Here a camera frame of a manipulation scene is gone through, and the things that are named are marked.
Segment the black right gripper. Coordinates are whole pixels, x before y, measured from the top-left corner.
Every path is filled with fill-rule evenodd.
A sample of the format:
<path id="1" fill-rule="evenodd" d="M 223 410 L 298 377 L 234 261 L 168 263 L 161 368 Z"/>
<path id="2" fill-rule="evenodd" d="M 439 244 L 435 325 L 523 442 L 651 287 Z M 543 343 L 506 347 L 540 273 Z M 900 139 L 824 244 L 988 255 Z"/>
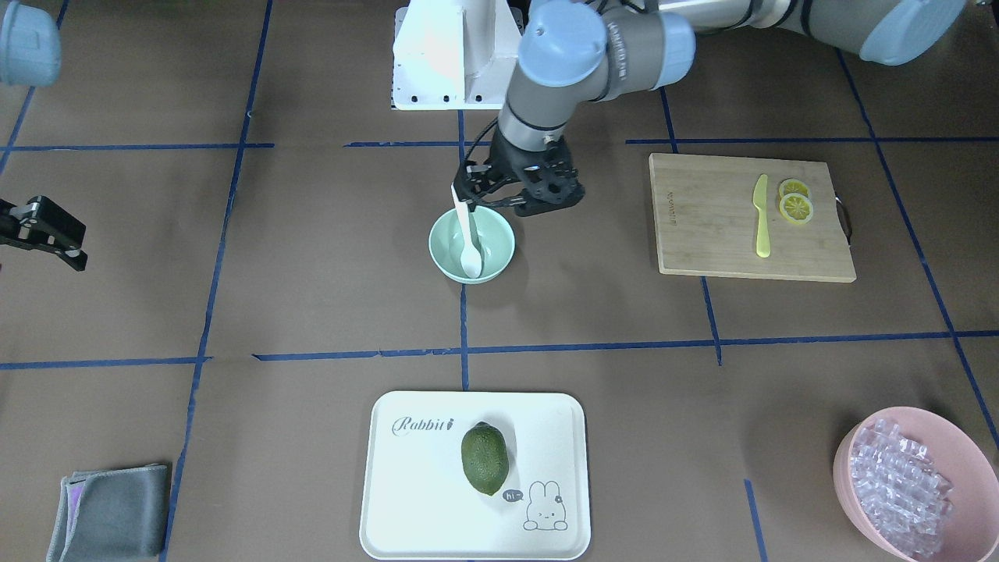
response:
<path id="1" fill-rule="evenodd" d="M 53 200 L 32 197 L 21 219 L 15 208 L 1 199 L 1 245 L 53 253 L 78 272 L 86 269 L 88 255 L 82 250 L 87 227 Z"/>

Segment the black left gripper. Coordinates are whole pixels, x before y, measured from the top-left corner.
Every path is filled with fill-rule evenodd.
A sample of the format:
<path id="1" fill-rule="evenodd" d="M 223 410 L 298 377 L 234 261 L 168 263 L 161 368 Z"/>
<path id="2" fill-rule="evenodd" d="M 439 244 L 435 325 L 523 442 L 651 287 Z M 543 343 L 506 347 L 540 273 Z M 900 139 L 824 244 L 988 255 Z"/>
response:
<path id="1" fill-rule="evenodd" d="M 520 194 L 489 201 L 485 197 L 506 185 L 520 184 Z M 578 179 L 570 146 L 564 139 L 541 151 L 518 148 L 503 135 L 493 135 L 488 163 L 464 160 L 454 175 L 454 191 L 471 205 L 507 205 L 529 217 L 570 208 L 581 202 L 585 186 Z"/>

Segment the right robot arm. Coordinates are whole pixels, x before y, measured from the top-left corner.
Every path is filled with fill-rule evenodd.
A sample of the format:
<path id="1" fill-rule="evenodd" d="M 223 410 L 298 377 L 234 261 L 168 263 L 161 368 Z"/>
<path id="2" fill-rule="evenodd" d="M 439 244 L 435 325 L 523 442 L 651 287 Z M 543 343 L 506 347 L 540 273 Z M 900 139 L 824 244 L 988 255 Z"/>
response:
<path id="1" fill-rule="evenodd" d="M 47 87 L 59 77 L 62 46 L 56 20 L 46 11 L 3 1 L 1 78 L 4 85 Z M 53 254 L 72 270 L 86 269 L 86 226 L 45 196 L 23 205 L 1 200 L 1 244 Z"/>

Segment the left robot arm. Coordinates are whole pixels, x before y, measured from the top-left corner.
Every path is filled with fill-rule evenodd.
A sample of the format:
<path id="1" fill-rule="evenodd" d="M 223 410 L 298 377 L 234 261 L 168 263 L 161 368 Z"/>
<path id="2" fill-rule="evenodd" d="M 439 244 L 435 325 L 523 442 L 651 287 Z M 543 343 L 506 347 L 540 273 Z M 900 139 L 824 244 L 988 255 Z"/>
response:
<path id="1" fill-rule="evenodd" d="M 585 102 L 685 78 L 699 35 L 777 27 L 899 66 L 934 46 L 963 1 L 535 1 L 482 163 L 464 160 L 456 199 L 528 217 L 585 195 L 564 131 Z"/>

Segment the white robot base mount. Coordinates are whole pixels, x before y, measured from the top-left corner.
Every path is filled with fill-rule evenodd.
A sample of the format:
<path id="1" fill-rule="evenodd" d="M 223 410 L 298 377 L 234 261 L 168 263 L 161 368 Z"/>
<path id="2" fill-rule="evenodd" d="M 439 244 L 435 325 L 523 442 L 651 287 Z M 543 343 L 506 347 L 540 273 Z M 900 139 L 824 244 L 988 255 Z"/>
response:
<path id="1" fill-rule="evenodd" d="M 397 9 L 392 107 L 500 110 L 527 15 L 524 1 L 411 1 Z"/>

